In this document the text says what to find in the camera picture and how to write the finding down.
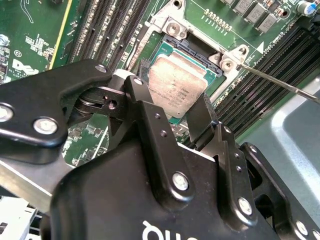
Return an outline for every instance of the dimm slot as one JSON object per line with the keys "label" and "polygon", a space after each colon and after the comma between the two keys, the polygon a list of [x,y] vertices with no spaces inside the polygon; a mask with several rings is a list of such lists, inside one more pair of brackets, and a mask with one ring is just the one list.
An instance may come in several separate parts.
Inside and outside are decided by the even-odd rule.
{"label": "dimm slot", "polygon": [[132,37],[135,34],[135,31],[138,27],[138,24],[140,23],[142,17],[144,16],[146,9],[150,3],[150,0],[140,0],[134,7],[132,11],[132,15],[130,16],[130,19],[128,20],[128,24],[125,26],[125,29],[123,30],[123,33],[120,37],[119,44],[116,46],[116,48],[113,51],[113,54],[108,62],[108,67],[112,71],[116,69],[118,66],[122,55],[125,52],[125,49],[129,45]]}
{"label": "dimm slot", "polygon": [[98,41],[98,37],[101,33],[103,23],[106,21],[107,13],[110,11],[111,4],[112,4],[111,2],[112,2],[111,0],[105,0],[103,3],[103,6],[101,7],[99,15],[96,16],[96,21],[94,23],[95,25],[93,26],[94,32],[90,37],[87,47],[85,48],[86,50],[83,55],[84,59],[89,59],[92,56],[92,53]]}
{"label": "dimm slot", "polygon": [[108,55],[108,52],[110,51],[111,44],[113,42],[114,36],[119,31],[119,28],[124,21],[124,18],[129,10],[129,7],[131,5],[131,0],[120,0],[118,2],[118,6],[116,6],[117,14],[116,16],[113,15],[114,21],[112,21],[112,24],[109,23],[108,28],[110,29],[109,34],[106,35],[106,39],[102,47],[97,52],[97,59],[103,63]]}

